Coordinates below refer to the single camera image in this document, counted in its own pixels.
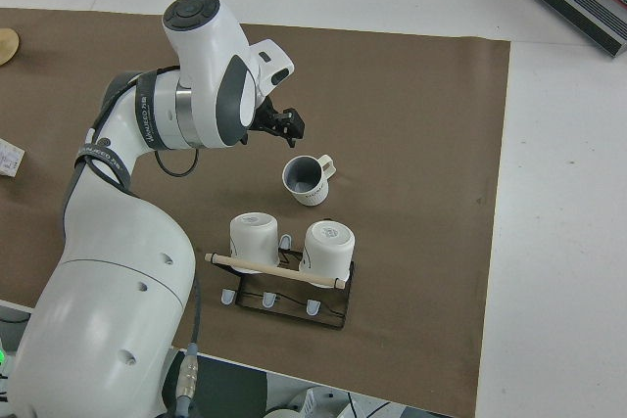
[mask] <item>mug rack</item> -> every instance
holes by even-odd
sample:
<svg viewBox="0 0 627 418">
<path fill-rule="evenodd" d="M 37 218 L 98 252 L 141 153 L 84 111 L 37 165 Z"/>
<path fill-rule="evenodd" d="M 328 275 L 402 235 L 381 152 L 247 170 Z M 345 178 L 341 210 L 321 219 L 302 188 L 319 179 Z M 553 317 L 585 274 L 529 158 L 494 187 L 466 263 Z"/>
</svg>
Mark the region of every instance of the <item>mug rack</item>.
<svg viewBox="0 0 627 418">
<path fill-rule="evenodd" d="M 205 259 L 239 278 L 237 290 L 222 289 L 221 302 L 235 303 L 260 313 L 280 315 L 334 329 L 346 323 L 355 275 L 351 261 L 348 281 L 308 276 L 298 270 L 302 252 L 279 248 L 279 265 L 267 267 L 248 261 L 208 254 Z M 241 273 L 233 268 L 243 267 L 263 271 L 259 274 Z M 310 284 L 328 285 L 320 288 Z"/>
</svg>

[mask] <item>mug handle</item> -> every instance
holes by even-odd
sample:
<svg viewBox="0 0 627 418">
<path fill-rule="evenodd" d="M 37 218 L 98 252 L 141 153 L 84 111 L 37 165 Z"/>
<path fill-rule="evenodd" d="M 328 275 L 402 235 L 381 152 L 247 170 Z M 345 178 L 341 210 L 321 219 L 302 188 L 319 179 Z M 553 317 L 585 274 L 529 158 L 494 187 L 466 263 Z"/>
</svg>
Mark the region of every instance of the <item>mug handle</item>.
<svg viewBox="0 0 627 418">
<path fill-rule="evenodd" d="M 322 167 L 322 174 L 325 179 L 329 179 L 335 173 L 335 166 L 333 165 L 333 159 L 324 154 L 322 157 L 317 159 L 317 162 Z"/>
</svg>

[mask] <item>gray joint cap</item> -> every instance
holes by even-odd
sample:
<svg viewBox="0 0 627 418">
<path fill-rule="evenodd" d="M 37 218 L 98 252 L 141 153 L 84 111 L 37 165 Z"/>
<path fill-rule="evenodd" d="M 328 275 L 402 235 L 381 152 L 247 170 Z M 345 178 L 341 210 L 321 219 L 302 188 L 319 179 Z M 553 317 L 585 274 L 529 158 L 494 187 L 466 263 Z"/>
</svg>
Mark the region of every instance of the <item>gray joint cap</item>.
<svg viewBox="0 0 627 418">
<path fill-rule="evenodd" d="M 189 31 L 208 23 L 217 15 L 219 0 L 175 0 L 164 13 L 164 26 Z"/>
</svg>

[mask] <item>paper tag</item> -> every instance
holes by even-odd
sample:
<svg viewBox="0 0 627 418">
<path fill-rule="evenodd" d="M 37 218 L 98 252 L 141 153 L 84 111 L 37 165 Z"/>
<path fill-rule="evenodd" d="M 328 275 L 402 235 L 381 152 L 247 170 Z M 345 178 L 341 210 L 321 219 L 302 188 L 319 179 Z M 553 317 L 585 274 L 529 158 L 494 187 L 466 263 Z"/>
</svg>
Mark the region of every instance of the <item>paper tag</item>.
<svg viewBox="0 0 627 418">
<path fill-rule="evenodd" d="M 24 151 L 0 139 L 0 175 L 16 176 Z"/>
</svg>

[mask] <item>white table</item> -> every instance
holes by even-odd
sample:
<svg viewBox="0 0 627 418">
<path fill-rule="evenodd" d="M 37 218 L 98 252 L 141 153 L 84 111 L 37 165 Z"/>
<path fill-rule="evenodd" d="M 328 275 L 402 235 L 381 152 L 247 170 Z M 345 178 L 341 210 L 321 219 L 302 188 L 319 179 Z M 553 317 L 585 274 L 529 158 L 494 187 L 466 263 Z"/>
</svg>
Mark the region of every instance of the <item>white table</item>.
<svg viewBox="0 0 627 418">
<path fill-rule="evenodd" d="M 536 0 L 223 1 L 243 23 L 512 41 L 476 416 L 623 416 L 627 55 Z M 160 14 L 170 2 L 0 7 Z"/>
</svg>

